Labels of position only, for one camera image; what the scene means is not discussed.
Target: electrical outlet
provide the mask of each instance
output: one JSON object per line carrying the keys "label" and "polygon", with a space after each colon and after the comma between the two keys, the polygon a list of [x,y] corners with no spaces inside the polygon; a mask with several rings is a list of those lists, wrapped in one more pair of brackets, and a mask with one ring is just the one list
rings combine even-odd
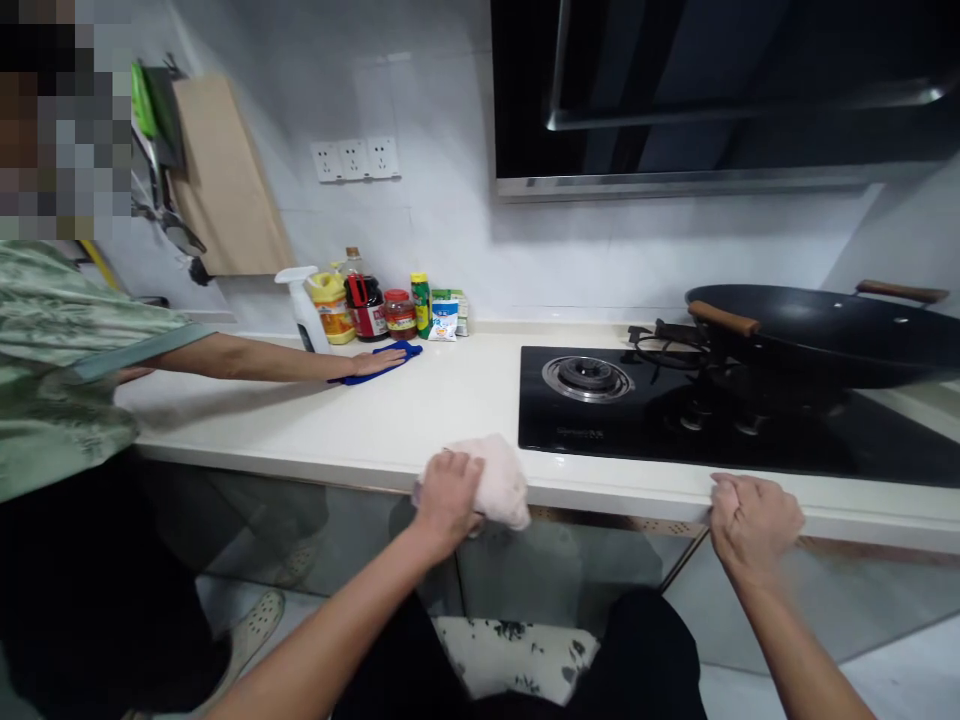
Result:
{"label": "electrical outlet", "polygon": [[370,148],[371,177],[400,177],[397,144],[393,141],[393,138],[368,138],[367,147]]}
{"label": "electrical outlet", "polygon": [[313,155],[313,164],[317,167],[320,182],[345,179],[337,143],[310,143],[310,154]]}
{"label": "electrical outlet", "polygon": [[337,143],[337,148],[340,150],[340,163],[343,165],[344,178],[347,180],[363,180],[371,177],[366,140],[341,140]]}

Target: black pants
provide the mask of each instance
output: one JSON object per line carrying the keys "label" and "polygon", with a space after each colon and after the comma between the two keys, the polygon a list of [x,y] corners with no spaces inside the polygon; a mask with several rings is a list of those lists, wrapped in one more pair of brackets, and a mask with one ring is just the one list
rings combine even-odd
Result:
{"label": "black pants", "polygon": [[397,610],[334,711],[334,720],[592,718],[705,720],[693,636],[654,590],[620,598],[590,670],[567,706],[507,693],[471,703],[414,595]]}
{"label": "black pants", "polygon": [[123,453],[0,503],[0,641],[14,689],[46,720],[186,712],[229,663],[137,474]]}

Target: spray bottle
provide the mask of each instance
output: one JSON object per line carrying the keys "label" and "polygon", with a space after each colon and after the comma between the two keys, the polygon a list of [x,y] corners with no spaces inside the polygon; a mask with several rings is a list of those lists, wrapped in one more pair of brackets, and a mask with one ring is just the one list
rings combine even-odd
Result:
{"label": "spray bottle", "polygon": [[300,331],[300,339],[307,352],[326,354],[330,352],[330,343],[323,332],[323,323],[320,314],[313,306],[307,289],[303,283],[311,275],[317,273],[316,265],[287,268],[277,273],[273,279],[278,285],[286,285],[290,289],[290,301],[293,303],[293,317]]}

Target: wok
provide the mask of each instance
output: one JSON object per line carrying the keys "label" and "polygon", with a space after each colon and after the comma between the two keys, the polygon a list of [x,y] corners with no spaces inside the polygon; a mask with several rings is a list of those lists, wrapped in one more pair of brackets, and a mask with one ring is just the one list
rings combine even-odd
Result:
{"label": "wok", "polygon": [[864,280],[853,295],[705,285],[686,299],[714,354],[846,388],[892,388],[960,378],[960,320],[925,309],[948,295]]}

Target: pink towel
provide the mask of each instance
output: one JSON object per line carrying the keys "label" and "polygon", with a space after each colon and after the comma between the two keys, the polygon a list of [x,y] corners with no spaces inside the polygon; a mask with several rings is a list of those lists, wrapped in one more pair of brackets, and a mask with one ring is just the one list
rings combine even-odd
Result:
{"label": "pink towel", "polygon": [[[494,433],[474,440],[460,440],[446,446],[453,452],[465,452],[470,457],[482,457],[486,463],[480,477],[480,487],[473,509],[488,520],[503,523],[513,530],[524,530],[530,524],[527,508],[527,478],[520,467],[517,451],[503,435]],[[413,504],[420,504],[420,484],[417,478]]]}

